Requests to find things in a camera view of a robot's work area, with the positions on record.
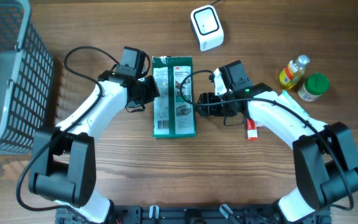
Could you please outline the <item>green 3M gloves package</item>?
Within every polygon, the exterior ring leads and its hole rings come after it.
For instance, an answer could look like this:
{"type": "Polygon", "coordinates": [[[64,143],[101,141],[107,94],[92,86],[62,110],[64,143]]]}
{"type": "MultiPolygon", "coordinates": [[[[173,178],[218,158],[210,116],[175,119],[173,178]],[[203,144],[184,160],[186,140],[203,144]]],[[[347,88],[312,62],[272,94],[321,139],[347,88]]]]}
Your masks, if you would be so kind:
{"type": "Polygon", "coordinates": [[[191,56],[152,57],[152,75],[160,96],[154,99],[154,138],[189,138],[196,136],[193,106],[193,71],[191,56]]]}

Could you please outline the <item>red snack stick packet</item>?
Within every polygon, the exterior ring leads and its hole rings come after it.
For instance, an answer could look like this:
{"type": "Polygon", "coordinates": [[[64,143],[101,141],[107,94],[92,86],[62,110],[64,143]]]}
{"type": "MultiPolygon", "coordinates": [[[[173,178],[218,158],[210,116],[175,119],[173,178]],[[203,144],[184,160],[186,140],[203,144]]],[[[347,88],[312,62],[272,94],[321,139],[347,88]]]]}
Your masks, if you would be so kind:
{"type": "Polygon", "coordinates": [[[256,141],[258,140],[257,135],[257,127],[255,125],[255,121],[252,119],[246,119],[247,124],[247,138],[250,141],[256,141]]]}

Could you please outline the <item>teal wet wipes pack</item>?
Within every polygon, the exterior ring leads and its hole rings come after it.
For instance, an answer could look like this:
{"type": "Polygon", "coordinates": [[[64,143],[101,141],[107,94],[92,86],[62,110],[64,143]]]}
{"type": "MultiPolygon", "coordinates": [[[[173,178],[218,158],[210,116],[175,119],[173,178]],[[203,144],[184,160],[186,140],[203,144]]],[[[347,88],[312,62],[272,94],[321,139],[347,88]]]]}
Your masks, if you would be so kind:
{"type": "Polygon", "coordinates": [[[309,117],[309,114],[288,94],[286,90],[283,90],[279,96],[288,107],[302,117],[309,117]]]}

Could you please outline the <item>yellow liquid soap bottle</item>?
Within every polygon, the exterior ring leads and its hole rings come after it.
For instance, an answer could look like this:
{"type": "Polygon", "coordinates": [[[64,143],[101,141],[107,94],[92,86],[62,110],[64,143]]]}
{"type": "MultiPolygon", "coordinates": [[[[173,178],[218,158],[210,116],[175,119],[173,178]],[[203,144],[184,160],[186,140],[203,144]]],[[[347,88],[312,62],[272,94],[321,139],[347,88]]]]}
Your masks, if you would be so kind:
{"type": "Polygon", "coordinates": [[[305,74],[310,59],[306,55],[300,55],[296,60],[289,61],[288,65],[280,72],[278,81],[285,90],[293,88],[305,74]]]}

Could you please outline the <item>green round can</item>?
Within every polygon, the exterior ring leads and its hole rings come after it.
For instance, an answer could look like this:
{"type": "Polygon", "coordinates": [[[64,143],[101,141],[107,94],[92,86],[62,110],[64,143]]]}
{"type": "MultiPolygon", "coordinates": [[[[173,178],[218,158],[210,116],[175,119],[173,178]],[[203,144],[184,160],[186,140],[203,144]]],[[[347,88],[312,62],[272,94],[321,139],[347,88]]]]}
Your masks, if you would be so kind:
{"type": "Polygon", "coordinates": [[[314,101],[329,89],[330,82],[322,73],[311,74],[298,90],[298,96],[305,101],[314,101]]]}

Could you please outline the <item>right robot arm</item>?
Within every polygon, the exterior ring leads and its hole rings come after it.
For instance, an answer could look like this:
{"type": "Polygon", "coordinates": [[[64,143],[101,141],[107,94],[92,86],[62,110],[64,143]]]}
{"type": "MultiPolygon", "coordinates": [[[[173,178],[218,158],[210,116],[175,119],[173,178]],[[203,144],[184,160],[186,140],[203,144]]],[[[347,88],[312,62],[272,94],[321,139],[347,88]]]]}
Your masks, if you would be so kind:
{"type": "Polygon", "coordinates": [[[272,223],[320,223],[331,208],[351,210],[358,191],[358,150],[343,123],[328,125],[290,108],[264,83],[252,84],[241,61],[209,73],[214,91],[200,94],[195,110],[223,118],[242,114],[261,123],[293,152],[296,188],[277,200],[267,215],[272,223]]]}

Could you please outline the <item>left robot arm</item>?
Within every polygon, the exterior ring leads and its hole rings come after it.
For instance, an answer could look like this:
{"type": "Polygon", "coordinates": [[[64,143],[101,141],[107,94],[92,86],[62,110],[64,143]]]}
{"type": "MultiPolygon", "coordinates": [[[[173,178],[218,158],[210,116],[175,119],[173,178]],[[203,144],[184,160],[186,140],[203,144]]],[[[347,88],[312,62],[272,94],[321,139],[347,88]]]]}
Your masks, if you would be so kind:
{"type": "Polygon", "coordinates": [[[150,57],[124,47],[122,57],[94,80],[90,96],[56,126],[42,126],[34,136],[32,158],[19,177],[16,199],[28,177],[29,192],[56,202],[51,210],[66,210],[86,223],[121,223],[114,202],[96,189],[95,143],[115,115],[136,113],[159,97],[157,84],[147,73],[150,57]]]}

